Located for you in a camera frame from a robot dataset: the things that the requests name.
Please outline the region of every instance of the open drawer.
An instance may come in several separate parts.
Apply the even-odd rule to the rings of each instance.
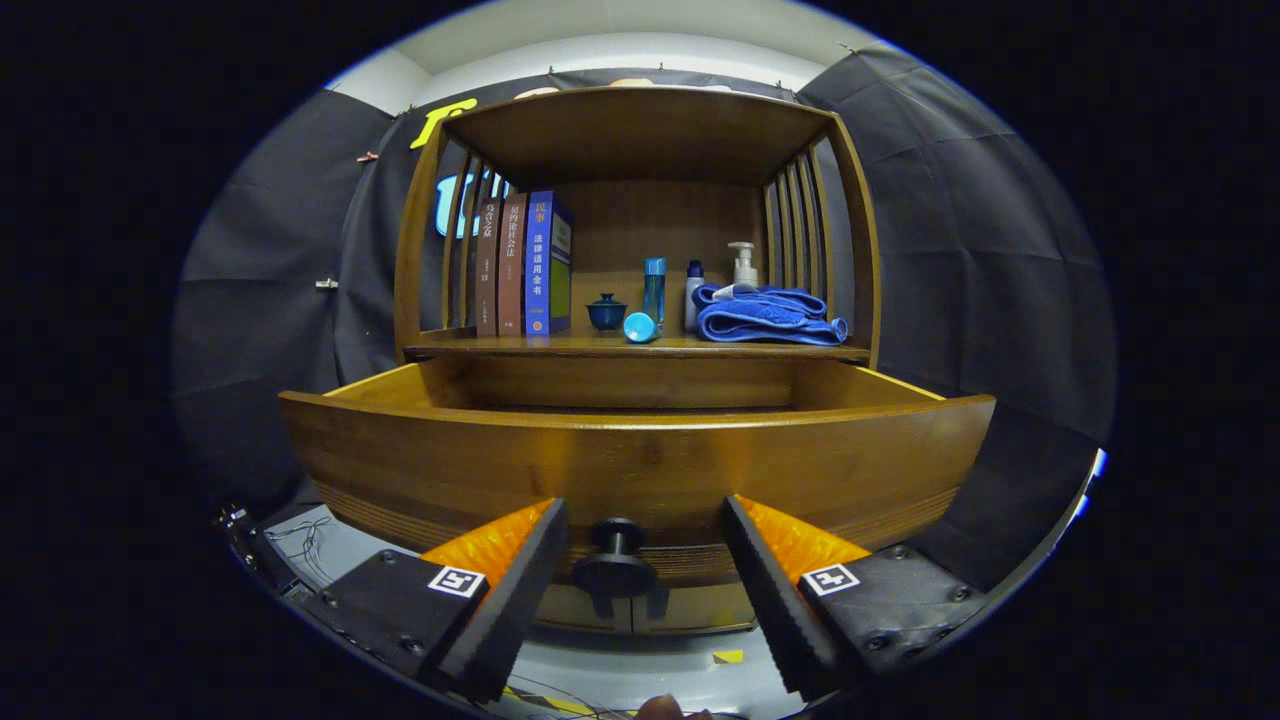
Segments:
[[[717,529],[732,493],[868,548],[920,532],[959,491],[996,402],[836,360],[500,355],[280,401],[303,466],[351,525],[425,551],[563,497],[557,582],[594,552],[591,525],[625,516],[668,589],[736,582]]]

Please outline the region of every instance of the cable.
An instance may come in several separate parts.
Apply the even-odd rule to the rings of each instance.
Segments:
[[[563,691],[561,688],[557,688],[556,685],[548,685],[547,683],[540,683],[540,682],[538,682],[538,680],[535,680],[532,678],[524,678],[524,676],[517,675],[515,673],[509,673],[509,675],[512,678],[524,680],[526,683],[534,683],[535,685],[541,685],[544,688],[553,689],[553,691],[561,693],[562,696],[571,697],[571,698],[576,700],[582,707],[590,707],[591,708],[591,715],[590,716],[595,717],[595,720],[600,720],[600,711],[596,710],[594,705],[591,705],[590,702],[586,702],[585,700],[577,697],[576,694],[573,694],[573,693],[571,693],[568,691]]]
[[[334,579],[329,575],[329,573],[324,571],[324,568],[320,566],[320,533],[316,529],[328,525],[332,520],[333,518],[329,518],[328,515],[320,518],[319,520],[306,520],[279,533],[268,530],[266,537],[271,541],[279,541],[280,538],[292,536],[300,530],[306,530],[307,536],[302,539],[302,552],[296,552],[285,557],[293,560],[294,557],[302,556],[302,562],[316,573],[317,579],[325,584],[333,584]]]

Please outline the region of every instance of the book spine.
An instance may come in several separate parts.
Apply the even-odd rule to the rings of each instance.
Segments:
[[[550,334],[552,193],[529,195],[525,252],[525,334]]]
[[[480,238],[476,241],[476,336],[498,334],[498,228],[502,199],[485,201],[480,209]]]
[[[498,334],[520,336],[524,329],[521,301],[525,272],[525,209],[529,195],[520,192],[507,197],[502,213],[502,242],[498,247]]]

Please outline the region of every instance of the blue bottle cap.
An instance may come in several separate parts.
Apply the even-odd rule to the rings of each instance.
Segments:
[[[622,334],[631,342],[649,342],[658,334],[658,325],[644,313],[632,313],[622,320]]]

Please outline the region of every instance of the folded towel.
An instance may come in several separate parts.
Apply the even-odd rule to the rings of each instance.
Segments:
[[[806,318],[804,313],[781,305],[751,300],[723,300],[707,305],[698,314],[698,329],[707,340],[741,342],[749,340],[790,341],[808,345],[840,345],[849,337],[849,325]]]
[[[721,287],[712,283],[705,283],[694,288],[694,306],[699,313],[701,313],[708,305],[723,300],[740,300],[745,302],[774,305],[786,310],[800,313],[814,320],[820,320],[827,314],[826,302],[800,288],[783,290],[772,286],[754,288],[749,284],[731,284]]]

